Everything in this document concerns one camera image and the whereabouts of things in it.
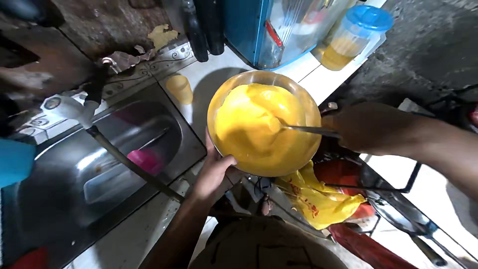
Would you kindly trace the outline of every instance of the faucet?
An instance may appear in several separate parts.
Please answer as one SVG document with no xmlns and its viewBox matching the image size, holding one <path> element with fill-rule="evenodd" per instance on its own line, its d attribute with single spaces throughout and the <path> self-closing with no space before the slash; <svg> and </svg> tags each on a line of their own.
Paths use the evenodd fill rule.
<svg viewBox="0 0 478 269">
<path fill-rule="evenodd" d="M 101 104 L 101 93 L 108 78 L 108 70 L 109 63 L 103 63 L 93 78 L 83 87 L 87 93 L 83 105 L 72 97 L 56 94 L 45 99 L 40 108 L 47 115 L 74 119 L 85 129 L 91 128 L 93 126 L 91 119 L 95 115 L 95 110 Z"/>
</svg>

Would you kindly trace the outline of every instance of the black bottle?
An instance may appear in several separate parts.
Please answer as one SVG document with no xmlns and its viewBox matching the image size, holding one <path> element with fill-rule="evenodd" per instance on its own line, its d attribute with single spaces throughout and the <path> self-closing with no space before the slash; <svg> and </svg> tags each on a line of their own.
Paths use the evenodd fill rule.
<svg viewBox="0 0 478 269">
<path fill-rule="evenodd" d="M 204 32 L 199 25 L 196 15 L 196 7 L 192 0 L 183 0 L 183 10 L 185 13 L 185 31 L 187 39 L 191 44 L 194 56 L 199 62 L 207 62 L 207 44 Z"/>
<path fill-rule="evenodd" d="M 197 16 L 206 34 L 207 47 L 212 55 L 224 52 L 224 34 L 217 8 L 218 0 L 196 0 Z"/>
</svg>

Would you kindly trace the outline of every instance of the stainless steel bowl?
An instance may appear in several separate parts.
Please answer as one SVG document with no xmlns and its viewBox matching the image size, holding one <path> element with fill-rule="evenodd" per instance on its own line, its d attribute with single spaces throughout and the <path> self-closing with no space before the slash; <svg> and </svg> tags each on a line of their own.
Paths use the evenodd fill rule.
<svg viewBox="0 0 478 269">
<path fill-rule="evenodd" d="M 218 137 L 215 128 L 215 118 L 217 111 L 222 106 L 224 100 L 229 95 L 231 90 L 239 85 L 251 83 L 280 86 L 288 90 L 290 93 L 295 95 L 302 104 L 305 111 L 306 126 L 321 126 L 320 112 L 314 99 L 312 99 L 310 94 L 304 88 L 295 83 L 292 79 L 270 71 L 243 72 L 231 77 L 224 82 L 221 87 L 219 87 L 209 104 L 209 109 L 207 110 L 207 126 L 209 133 L 214 145 L 216 145 L 216 148 L 221 155 L 224 156 L 226 153 L 220 146 L 218 146 L 220 144 L 218 143 Z M 240 162 L 236 165 L 236 167 L 244 172 L 257 176 L 277 177 L 288 175 L 302 168 L 312 158 L 312 156 L 314 156 L 319 147 L 321 135 L 307 134 L 305 136 L 305 140 L 307 146 L 305 148 L 303 147 L 303 150 L 300 150 L 300 152 L 291 152 L 291 155 L 294 157 L 292 161 L 289 160 L 284 162 L 280 166 L 275 166 L 273 169 L 270 167 L 245 168 Z"/>
</svg>

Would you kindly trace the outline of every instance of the spoon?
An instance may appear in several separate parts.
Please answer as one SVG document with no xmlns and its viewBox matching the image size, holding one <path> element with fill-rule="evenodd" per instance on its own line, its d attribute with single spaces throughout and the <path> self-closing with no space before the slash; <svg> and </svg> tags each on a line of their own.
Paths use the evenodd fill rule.
<svg viewBox="0 0 478 269">
<path fill-rule="evenodd" d="M 315 126 L 294 126 L 294 125 L 288 125 L 285 123 L 285 121 L 279 117 L 275 117 L 277 121 L 274 122 L 275 128 L 277 128 L 277 125 L 279 125 L 280 129 L 291 129 L 291 130 L 297 130 L 301 132 L 308 132 L 308 133 L 313 133 L 313 134 L 320 134 L 323 136 L 329 136 L 329 137 L 335 137 L 338 139 L 341 139 L 342 137 L 338 134 L 338 132 L 324 128 L 324 127 L 315 127 Z"/>
</svg>

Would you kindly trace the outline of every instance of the red handle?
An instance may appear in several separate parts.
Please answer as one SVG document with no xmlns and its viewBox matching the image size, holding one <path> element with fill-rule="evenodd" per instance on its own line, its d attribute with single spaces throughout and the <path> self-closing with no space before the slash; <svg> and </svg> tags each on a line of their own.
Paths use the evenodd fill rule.
<svg viewBox="0 0 478 269">
<path fill-rule="evenodd" d="M 277 32 L 274 30 L 274 28 L 272 27 L 272 24 L 269 20 L 266 20 L 266 29 L 267 29 L 267 32 L 269 33 L 269 35 L 272 37 L 272 39 L 274 40 L 274 42 L 279 46 L 279 47 L 282 47 L 282 41 L 281 39 L 279 38 L 279 36 L 277 35 Z"/>
</svg>

